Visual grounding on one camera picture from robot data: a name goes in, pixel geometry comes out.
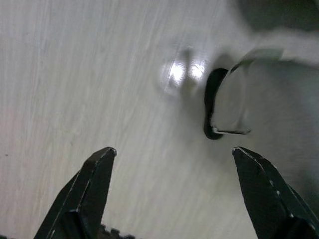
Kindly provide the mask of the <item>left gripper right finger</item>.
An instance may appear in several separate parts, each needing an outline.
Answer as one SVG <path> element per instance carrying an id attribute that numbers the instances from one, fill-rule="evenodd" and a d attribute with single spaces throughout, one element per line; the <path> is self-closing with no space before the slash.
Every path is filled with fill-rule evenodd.
<path id="1" fill-rule="evenodd" d="M 232 155 L 258 239 L 319 239 L 319 219 L 269 160 L 243 147 Z"/>

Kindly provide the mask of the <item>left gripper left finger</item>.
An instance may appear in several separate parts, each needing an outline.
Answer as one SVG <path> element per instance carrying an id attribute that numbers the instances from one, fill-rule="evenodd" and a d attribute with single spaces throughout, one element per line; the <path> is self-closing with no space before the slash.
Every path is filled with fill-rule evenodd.
<path id="1" fill-rule="evenodd" d="M 60 190 L 34 239 L 97 239 L 117 152 L 94 152 Z"/>

